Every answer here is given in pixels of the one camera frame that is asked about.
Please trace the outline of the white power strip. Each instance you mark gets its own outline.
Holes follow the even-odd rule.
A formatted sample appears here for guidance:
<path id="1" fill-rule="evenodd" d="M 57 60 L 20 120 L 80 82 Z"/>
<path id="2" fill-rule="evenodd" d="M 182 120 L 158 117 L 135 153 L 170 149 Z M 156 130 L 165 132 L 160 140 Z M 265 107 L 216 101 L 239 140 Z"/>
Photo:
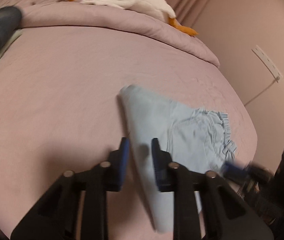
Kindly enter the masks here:
<path id="1" fill-rule="evenodd" d="M 277 83 L 279 83 L 283 79 L 283 75 L 281 74 L 280 70 L 277 68 L 275 63 L 271 60 L 271 58 L 258 45 L 252 48 L 252 52 L 259 58 L 259 60 L 268 69 L 270 74 L 273 76 L 273 79 Z"/>

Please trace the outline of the pink bed sheet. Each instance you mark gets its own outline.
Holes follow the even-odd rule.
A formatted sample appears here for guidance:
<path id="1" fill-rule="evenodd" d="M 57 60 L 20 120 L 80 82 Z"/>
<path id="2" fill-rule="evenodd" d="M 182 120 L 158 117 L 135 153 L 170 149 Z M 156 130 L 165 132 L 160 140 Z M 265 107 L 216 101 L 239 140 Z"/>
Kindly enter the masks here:
<path id="1" fill-rule="evenodd" d="M 127 135 L 119 90 L 139 85 L 227 113 L 237 160 L 257 134 L 213 65 L 151 38 L 104 28 L 27 28 L 0 60 L 0 229 L 9 236 L 65 170 L 104 160 Z"/>

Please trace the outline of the light blue pants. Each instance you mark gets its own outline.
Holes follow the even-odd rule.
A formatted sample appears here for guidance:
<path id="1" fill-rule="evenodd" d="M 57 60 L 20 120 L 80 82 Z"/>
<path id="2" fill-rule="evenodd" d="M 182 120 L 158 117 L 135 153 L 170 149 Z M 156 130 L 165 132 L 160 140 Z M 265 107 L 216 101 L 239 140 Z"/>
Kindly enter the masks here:
<path id="1" fill-rule="evenodd" d="M 156 186 L 151 141 L 189 170 L 220 172 L 225 161 L 234 160 L 236 144 L 226 113 L 191 108 L 180 102 L 130 85 L 120 90 L 137 174 L 140 177 L 154 230 L 173 230 L 173 194 Z"/>

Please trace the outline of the pink quilt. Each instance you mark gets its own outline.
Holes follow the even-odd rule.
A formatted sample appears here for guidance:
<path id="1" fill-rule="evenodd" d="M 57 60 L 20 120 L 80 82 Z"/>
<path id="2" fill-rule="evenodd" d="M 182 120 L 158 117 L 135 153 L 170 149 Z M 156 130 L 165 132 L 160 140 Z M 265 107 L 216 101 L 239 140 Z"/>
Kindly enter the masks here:
<path id="1" fill-rule="evenodd" d="M 190 37 L 167 23 L 138 12 L 67 0 L 0 0 L 0 8 L 7 6 L 21 10 L 24 28 L 69 25 L 135 33 L 194 55 L 216 67 L 220 66 L 216 55 L 199 38 Z"/>

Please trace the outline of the light green folded cloth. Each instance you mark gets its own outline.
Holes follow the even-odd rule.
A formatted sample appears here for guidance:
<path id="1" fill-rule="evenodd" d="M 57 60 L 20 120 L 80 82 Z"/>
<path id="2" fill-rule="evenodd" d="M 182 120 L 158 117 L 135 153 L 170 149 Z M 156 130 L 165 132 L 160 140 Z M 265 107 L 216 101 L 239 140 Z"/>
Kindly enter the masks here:
<path id="1" fill-rule="evenodd" d="M 11 36 L 11 38 L 7 41 L 7 43 L 1 48 L 0 50 L 0 59 L 4 55 L 4 53 L 7 51 L 7 49 L 12 45 L 12 43 L 19 38 L 22 35 L 22 30 L 18 29 L 14 32 L 14 34 Z"/>

